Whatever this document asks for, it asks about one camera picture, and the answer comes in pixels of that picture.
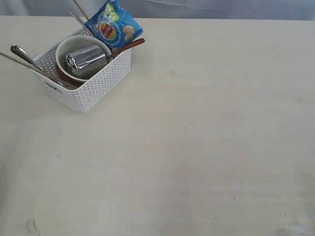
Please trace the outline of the red-brown wooden spoon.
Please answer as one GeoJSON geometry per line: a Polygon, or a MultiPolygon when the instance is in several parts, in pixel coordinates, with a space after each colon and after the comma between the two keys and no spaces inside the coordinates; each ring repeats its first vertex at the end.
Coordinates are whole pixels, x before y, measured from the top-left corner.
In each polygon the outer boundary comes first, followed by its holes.
{"type": "Polygon", "coordinates": [[[124,51],[126,51],[128,49],[131,49],[131,48],[136,47],[136,46],[138,46],[140,44],[143,44],[143,43],[145,43],[145,39],[144,38],[140,38],[140,39],[134,40],[134,41],[126,44],[122,48],[118,49],[116,52],[112,53],[111,55],[107,56],[106,59],[109,60],[111,58],[114,58],[118,54],[120,54],[121,52],[124,52],[124,51]]]}

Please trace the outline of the stainless steel cup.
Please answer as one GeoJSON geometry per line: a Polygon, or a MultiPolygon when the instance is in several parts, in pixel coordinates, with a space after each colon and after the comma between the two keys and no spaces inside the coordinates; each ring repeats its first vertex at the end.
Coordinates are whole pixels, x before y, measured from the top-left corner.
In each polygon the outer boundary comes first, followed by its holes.
{"type": "Polygon", "coordinates": [[[66,54],[64,62],[69,73],[80,79],[90,78],[108,63],[106,54],[97,44],[66,54]]]}

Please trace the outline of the wooden chopstick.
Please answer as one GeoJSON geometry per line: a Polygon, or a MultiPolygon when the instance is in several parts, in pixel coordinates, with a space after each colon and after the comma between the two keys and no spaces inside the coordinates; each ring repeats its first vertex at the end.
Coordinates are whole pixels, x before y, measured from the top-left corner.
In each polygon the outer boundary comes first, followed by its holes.
{"type": "Polygon", "coordinates": [[[9,60],[11,60],[11,61],[14,61],[15,63],[18,63],[18,64],[20,64],[20,65],[22,65],[22,66],[24,66],[24,67],[27,67],[28,69],[31,69],[31,70],[33,70],[33,71],[35,71],[35,72],[37,72],[37,73],[43,75],[45,78],[48,78],[48,79],[50,79],[50,80],[56,82],[57,84],[59,84],[59,85],[65,87],[66,89],[71,89],[71,90],[77,89],[76,86],[74,86],[74,85],[72,85],[72,84],[70,84],[70,83],[68,83],[68,82],[66,82],[66,81],[63,81],[63,80],[61,80],[60,78],[55,77],[55,76],[53,76],[53,75],[51,75],[51,74],[49,74],[49,73],[47,73],[47,72],[45,72],[45,71],[42,71],[42,70],[40,70],[40,69],[37,69],[36,67],[30,65],[30,64],[27,63],[27,62],[20,61],[20,60],[14,58],[14,57],[11,57],[11,56],[9,56],[9,55],[7,55],[7,54],[5,54],[5,53],[2,53],[2,52],[0,53],[0,55],[3,56],[3,57],[5,57],[5,58],[7,58],[7,59],[9,59],[9,60]]]}
{"type": "Polygon", "coordinates": [[[85,12],[85,10],[82,8],[82,6],[79,4],[79,2],[77,0],[73,0],[73,2],[76,4],[76,6],[79,8],[79,10],[81,11],[81,13],[83,14],[83,16],[86,18],[86,20],[89,20],[89,17],[87,15],[87,13],[85,12]]]}

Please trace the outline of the white perforated plastic basket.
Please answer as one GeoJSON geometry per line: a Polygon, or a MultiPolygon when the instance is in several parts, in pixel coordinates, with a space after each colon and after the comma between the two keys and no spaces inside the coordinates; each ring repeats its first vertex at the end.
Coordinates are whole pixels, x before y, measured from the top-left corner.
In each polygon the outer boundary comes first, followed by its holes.
{"type": "MultiPolygon", "coordinates": [[[[96,42],[96,39],[84,29],[77,30],[68,37],[78,39],[78,43],[73,43],[73,48],[88,45],[88,43],[83,42],[84,40],[92,39],[92,43],[94,41],[96,42]]],[[[59,44],[68,37],[33,59],[47,73],[58,78],[56,51],[58,51],[57,47],[59,44]]],[[[74,90],[68,90],[36,71],[34,74],[40,80],[48,96],[78,113],[85,113],[130,72],[131,49],[120,53],[109,61],[110,62],[108,62],[103,69],[93,75],[92,78],[88,79],[87,82],[79,82],[80,86],[74,90]]]]}

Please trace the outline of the blue chips bag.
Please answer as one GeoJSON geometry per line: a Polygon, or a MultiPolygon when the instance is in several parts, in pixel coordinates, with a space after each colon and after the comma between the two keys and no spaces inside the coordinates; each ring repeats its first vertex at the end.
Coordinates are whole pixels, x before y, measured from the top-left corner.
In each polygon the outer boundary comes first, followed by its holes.
{"type": "Polygon", "coordinates": [[[120,6],[118,0],[108,0],[99,11],[86,21],[85,26],[95,38],[109,48],[120,49],[143,33],[143,29],[120,6]]]}

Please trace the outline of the stainless steel fork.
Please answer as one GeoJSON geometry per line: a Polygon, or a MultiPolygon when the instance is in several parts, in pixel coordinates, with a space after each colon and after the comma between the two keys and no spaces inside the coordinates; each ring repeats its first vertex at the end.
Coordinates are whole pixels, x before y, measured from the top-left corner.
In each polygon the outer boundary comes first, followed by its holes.
{"type": "Polygon", "coordinates": [[[45,72],[47,74],[46,71],[44,71],[20,46],[18,45],[12,45],[10,47],[10,50],[12,53],[14,53],[15,55],[17,55],[18,57],[20,57],[21,59],[25,60],[26,62],[28,62],[29,64],[33,65],[34,67],[36,67],[37,69],[45,72]]]}

